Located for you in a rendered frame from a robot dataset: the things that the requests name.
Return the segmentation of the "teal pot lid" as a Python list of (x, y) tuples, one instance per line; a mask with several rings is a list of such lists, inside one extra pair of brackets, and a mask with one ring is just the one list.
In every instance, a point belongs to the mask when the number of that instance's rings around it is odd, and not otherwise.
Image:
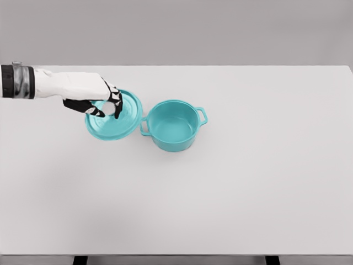
[(88, 132), (99, 140), (113, 141), (122, 139), (131, 134), (142, 119), (142, 103), (131, 92), (121, 90), (123, 108), (118, 119), (114, 115), (103, 118), (89, 115), (85, 116), (85, 125)]

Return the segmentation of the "teal pot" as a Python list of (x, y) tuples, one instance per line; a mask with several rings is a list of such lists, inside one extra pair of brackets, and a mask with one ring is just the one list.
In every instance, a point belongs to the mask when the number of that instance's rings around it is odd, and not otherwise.
[(201, 126), (208, 122), (203, 107), (194, 107), (182, 100), (165, 100), (156, 104), (140, 121), (140, 132), (167, 152), (188, 149)]

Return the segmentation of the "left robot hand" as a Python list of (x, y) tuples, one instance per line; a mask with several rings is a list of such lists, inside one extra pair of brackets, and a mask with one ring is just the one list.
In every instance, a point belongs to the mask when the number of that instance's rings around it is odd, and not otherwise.
[(118, 119), (123, 108), (121, 91), (97, 73), (69, 72), (68, 83), (62, 88), (63, 105), (71, 110), (100, 118), (105, 113), (94, 101), (106, 101), (114, 105), (114, 118)]

